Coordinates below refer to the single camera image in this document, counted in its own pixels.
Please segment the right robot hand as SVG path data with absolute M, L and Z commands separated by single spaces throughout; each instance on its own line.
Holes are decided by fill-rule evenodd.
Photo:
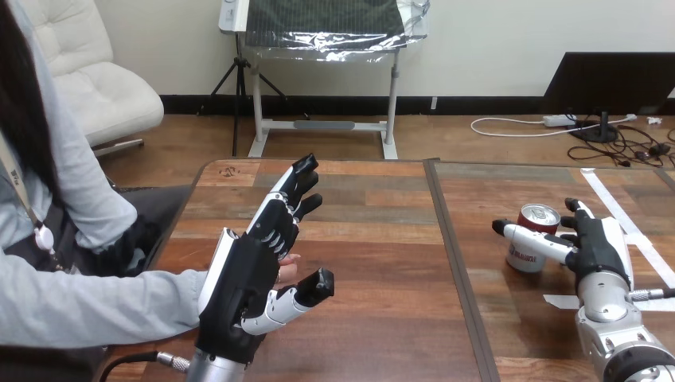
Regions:
M 576 285 L 592 273 L 609 271 L 618 275 L 632 291 L 634 276 L 630 254 L 618 221 L 611 216 L 595 218 L 578 199 L 568 197 L 564 203 L 573 215 L 562 217 L 561 223 L 574 229 L 574 235 L 537 232 L 507 219 L 493 220 L 492 229 L 524 255 L 542 255 L 565 264 L 575 274 Z

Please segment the person's hand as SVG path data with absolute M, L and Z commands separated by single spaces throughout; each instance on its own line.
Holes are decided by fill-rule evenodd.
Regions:
M 299 254 L 286 255 L 279 261 L 279 271 L 275 280 L 276 285 L 283 285 L 292 282 L 298 273 L 298 261 L 301 259 Z

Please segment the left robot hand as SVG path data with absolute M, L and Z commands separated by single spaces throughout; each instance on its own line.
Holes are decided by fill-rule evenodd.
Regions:
M 197 302 L 196 347 L 209 357 L 249 364 L 267 333 L 334 296 L 334 274 L 324 267 L 274 288 L 300 221 L 322 204 L 320 194 L 308 195 L 318 183 L 317 168 L 313 154 L 294 162 L 242 234 L 223 230 Z

